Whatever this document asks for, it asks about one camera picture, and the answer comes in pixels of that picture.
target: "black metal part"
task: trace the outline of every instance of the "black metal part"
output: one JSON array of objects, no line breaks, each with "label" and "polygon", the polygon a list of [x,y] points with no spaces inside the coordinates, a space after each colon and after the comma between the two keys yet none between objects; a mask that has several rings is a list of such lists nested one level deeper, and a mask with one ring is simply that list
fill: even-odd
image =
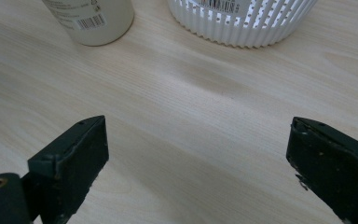
[{"label": "black metal part", "polygon": [[286,158],[339,218],[358,224],[358,141],[319,121],[294,118]]},{"label": "black metal part", "polygon": [[108,159],[104,116],[78,122],[28,160],[22,179],[0,175],[0,223],[66,223]]}]

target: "table surface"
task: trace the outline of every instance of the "table surface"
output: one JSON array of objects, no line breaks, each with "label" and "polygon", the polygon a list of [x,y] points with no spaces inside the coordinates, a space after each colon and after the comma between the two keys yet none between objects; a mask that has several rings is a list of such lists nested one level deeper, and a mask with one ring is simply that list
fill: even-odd
[{"label": "table surface", "polygon": [[0,173],[105,115],[110,161],[69,223],[341,223],[285,158],[294,116],[358,139],[358,1],[320,0],[276,45],[191,34],[132,0],[118,41],[73,42],[40,0],[0,0]]}]

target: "barcode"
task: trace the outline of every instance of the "barcode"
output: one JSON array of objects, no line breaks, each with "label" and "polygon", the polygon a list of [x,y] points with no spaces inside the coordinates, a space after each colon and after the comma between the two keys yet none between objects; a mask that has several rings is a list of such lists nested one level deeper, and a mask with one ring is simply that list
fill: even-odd
[{"label": "barcode", "polygon": [[201,5],[222,12],[233,13],[235,0],[201,0]]},{"label": "barcode", "polygon": [[98,14],[83,20],[78,20],[76,22],[80,30],[89,30],[105,25],[105,20],[102,14]]}]

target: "white plastic basket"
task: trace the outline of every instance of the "white plastic basket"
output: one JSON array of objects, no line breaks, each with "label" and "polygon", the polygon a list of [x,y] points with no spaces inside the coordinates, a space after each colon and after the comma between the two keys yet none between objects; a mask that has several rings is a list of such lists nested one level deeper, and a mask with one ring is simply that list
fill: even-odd
[{"label": "white plastic basket", "polygon": [[[238,2],[246,4],[245,1],[249,1],[246,8],[237,13],[231,10],[232,7],[216,9],[208,6],[211,3],[215,6],[217,3],[224,4],[220,6]],[[192,33],[219,44],[259,48],[272,45],[289,36],[316,1],[168,0],[168,3],[173,16]]]}]

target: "wood grain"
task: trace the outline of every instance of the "wood grain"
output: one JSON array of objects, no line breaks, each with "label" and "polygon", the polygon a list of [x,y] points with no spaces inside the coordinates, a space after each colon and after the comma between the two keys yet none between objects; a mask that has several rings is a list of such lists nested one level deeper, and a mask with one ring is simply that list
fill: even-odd
[{"label": "wood grain", "polygon": [[285,159],[293,116],[358,139],[358,1],[320,0],[263,49],[132,0],[118,41],[73,42],[40,0],[0,0],[0,173],[104,114],[111,160],[70,223],[341,223]]}]

